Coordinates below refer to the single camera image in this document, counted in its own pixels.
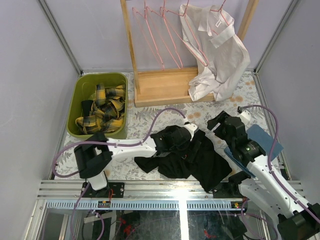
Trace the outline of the pink hanger of plaid shirt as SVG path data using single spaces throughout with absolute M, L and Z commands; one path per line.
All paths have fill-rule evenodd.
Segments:
M 156 40 L 153 36 L 153 32 L 150 29 L 149 22 L 151 22 L 151 25 L 153 26 L 156 36 L 160 38 L 162 44 L 168 51 L 168 54 L 172 58 L 173 62 L 177 66 L 177 68 L 180 70 L 183 68 L 183 62 L 181 60 L 179 51 L 177 50 L 175 38 L 173 37 L 171 33 L 170 24 L 166 18 L 166 1 L 164 0 L 162 2 L 162 5 L 159 7 L 159 10 L 152 9 L 148 4 L 147 1 L 144 1 L 144 18 L 146 25 L 149 30 L 150 37 L 153 41 L 154 48 L 156 50 L 156 54 L 158 55 L 158 58 L 160 60 L 160 63 L 162 64 L 162 69 L 165 69 L 165 65 L 162 59 L 162 56 L 160 55 L 158 51 L 158 46 L 156 44 Z

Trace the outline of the pink wire hanger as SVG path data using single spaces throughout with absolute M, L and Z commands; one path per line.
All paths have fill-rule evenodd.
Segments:
M 157 34 L 151 22 L 146 0 L 136 0 L 131 7 L 134 22 L 134 43 L 140 70 L 164 70 L 165 65 L 157 42 Z

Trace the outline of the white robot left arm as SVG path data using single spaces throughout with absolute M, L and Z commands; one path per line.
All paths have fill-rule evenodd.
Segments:
M 123 158 L 165 157 L 188 146 L 198 126 L 186 122 L 182 127 L 168 126 L 145 140 L 106 138 L 96 133 L 74 149 L 84 198 L 112 198 L 116 194 L 108 181 L 105 168 L 112 160 Z

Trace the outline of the yellow plaid flannel shirt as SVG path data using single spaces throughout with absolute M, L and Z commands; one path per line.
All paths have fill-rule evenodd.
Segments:
M 93 104 L 90 116 L 80 116 L 75 124 L 84 135 L 93 135 L 98 132 L 114 133 L 125 121 L 126 86 L 106 87 L 103 83 L 97 84 L 91 99 Z

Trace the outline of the black button shirt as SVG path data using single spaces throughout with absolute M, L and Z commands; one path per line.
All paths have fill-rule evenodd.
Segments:
M 83 100 L 81 102 L 81 107 L 82 107 L 84 117 L 90 116 L 93 102 L 94 102 L 93 100 Z

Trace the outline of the pink hanger of black shirt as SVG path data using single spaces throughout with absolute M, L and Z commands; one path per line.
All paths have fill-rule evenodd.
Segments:
M 201 63 L 204 67 L 208 66 L 208 59 L 203 52 L 201 41 L 197 37 L 196 30 L 193 27 L 193 23 L 189 24 L 190 18 L 187 15 L 187 10 L 189 7 L 189 0 L 186 4 L 181 5 L 181 9 L 178 12 L 166 9 L 166 1 L 163 1 L 162 6 L 159 9 L 160 16 L 163 18 L 164 24 L 167 28 L 169 36 L 171 38 L 172 44 L 174 46 L 174 50 L 176 51 L 175 42 L 171 36 L 171 31 L 169 27 L 174 31 L 174 33 L 178 36 L 178 38 L 183 42 L 186 48 L 190 51 L 190 53 L 196 58 L 198 63 Z M 181 31 L 182 36 L 175 30 L 175 28 L 171 25 L 169 20 L 166 17 L 166 13 L 172 13 L 179 16 L 181 22 Z

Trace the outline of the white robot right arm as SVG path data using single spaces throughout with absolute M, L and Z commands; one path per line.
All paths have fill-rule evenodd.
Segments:
M 263 210 L 283 240 L 307 240 L 320 232 L 320 205 L 311 204 L 277 171 L 260 136 L 253 137 L 245 124 L 251 114 L 225 111 L 207 121 L 207 129 L 227 143 L 227 152 L 241 171 L 229 178 L 228 192 L 243 196 Z

